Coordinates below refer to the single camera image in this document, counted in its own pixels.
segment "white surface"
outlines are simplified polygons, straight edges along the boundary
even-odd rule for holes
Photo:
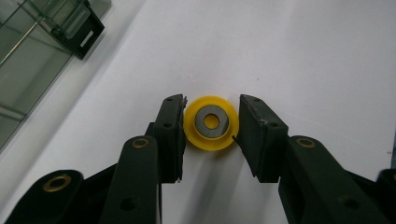
[[[0,155],[0,220],[42,175],[86,177],[118,160],[163,98],[262,98],[290,135],[321,141],[351,172],[390,164],[396,124],[395,1],[113,0],[106,33],[73,60]],[[259,184],[237,146],[188,146],[163,223],[287,223],[277,185]]]

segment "metal washer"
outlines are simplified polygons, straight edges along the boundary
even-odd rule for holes
[[[219,119],[219,126],[210,129],[205,125],[205,118],[214,115]],[[227,113],[219,106],[206,105],[202,107],[195,115],[195,128],[198,132],[207,138],[218,138],[224,135],[229,127]]]

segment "transparent enclosure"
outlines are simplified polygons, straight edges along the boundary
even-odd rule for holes
[[[90,3],[98,17],[111,4]],[[87,11],[78,0],[0,1],[0,148],[72,56],[52,38],[50,27],[71,36],[89,16]]]

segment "yellow plastic part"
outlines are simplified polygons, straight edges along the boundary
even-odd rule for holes
[[[195,115],[202,107],[207,105],[220,107],[228,116],[229,127],[220,137],[205,137],[195,127]],[[205,125],[210,129],[216,128],[219,126],[219,119],[214,115],[209,115],[205,118]],[[233,142],[233,136],[238,134],[239,119],[235,109],[228,101],[218,96],[209,95],[198,98],[189,105],[184,113],[183,127],[187,139],[196,147],[208,151],[216,151],[226,148]]]

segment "white table surface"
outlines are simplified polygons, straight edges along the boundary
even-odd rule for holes
[[[0,155],[0,222],[41,176],[88,177],[143,134],[163,98],[262,98],[290,135],[321,141],[351,172],[389,168],[396,125],[396,1],[113,0],[92,55],[73,59]],[[191,145],[163,186],[163,223],[287,223],[277,184],[238,146]]]

